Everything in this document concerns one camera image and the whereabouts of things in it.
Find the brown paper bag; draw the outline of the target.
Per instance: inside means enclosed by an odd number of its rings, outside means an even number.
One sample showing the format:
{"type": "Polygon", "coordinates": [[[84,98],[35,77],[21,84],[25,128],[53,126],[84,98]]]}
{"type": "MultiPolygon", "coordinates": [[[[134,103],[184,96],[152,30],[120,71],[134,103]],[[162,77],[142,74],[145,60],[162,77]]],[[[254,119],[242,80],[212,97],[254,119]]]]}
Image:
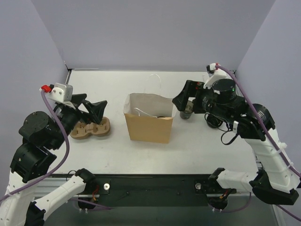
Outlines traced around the brown paper bag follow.
{"type": "Polygon", "coordinates": [[[176,114],[172,99],[145,90],[142,93],[130,93],[126,97],[123,114],[130,140],[159,144],[170,142],[176,114]]]}

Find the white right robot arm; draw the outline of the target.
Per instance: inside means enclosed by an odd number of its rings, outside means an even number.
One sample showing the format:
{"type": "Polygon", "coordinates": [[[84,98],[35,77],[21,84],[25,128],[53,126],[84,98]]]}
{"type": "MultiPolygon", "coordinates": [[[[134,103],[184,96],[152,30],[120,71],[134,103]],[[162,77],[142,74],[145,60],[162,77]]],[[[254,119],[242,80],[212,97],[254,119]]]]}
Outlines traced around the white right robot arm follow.
{"type": "Polygon", "coordinates": [[[220,79],[208,89],[204,83],[187,80],[172,102],[180,112],[193,98],[193,113],[206,113],[228,124],[230,131],[244,139],[252,148],[261,166],[255,173],[234,172],[218,168],[209,177],[209,188],[252,192],[258,199],[272,205],[293,205],[299,197],[301,179],[291,167],[278,138],[275,122],[261,104],[250,106],[236,94],[232,79],[220,79]]]}

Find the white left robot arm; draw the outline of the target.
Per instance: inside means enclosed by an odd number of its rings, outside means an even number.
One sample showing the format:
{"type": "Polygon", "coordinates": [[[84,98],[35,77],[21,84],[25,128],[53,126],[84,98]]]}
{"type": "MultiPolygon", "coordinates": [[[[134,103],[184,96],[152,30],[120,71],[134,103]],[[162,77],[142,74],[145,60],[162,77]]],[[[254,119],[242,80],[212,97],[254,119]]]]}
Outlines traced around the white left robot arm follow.
{"type": "Polygon", "coordinates": [[[10,164],[9,183],[1,198],[0,223],[3,226],[42,226],[61,205],[79,193],[89,194],[97,186],[95,175],[79,169],[63,185],[46,196],[35,199],[40,181],[50,176],[53,154],[61,145],[69,146],[68,135],[78,122],[100,123],[107,101],[91,103],[86,94],[71,97],[71,106],[56,103],[49,113],[29,114],[19,130],[23,142],[10,164]]]}

